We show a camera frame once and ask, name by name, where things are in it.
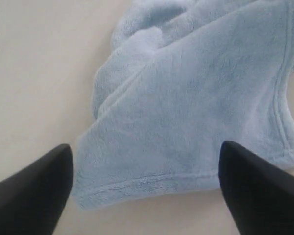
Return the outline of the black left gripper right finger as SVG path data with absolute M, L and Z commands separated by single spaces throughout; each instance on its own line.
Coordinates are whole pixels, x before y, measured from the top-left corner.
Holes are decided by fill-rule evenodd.
M 294 235 L 294 176 L 225 141 L 218 178 L 240 234 Z

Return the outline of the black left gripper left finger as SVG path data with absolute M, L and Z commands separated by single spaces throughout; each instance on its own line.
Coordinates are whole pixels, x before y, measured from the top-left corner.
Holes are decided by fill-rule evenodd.
M 73 185 L 73 155 L 61 144 L 0 182 L 0 235 L 53 234 Z

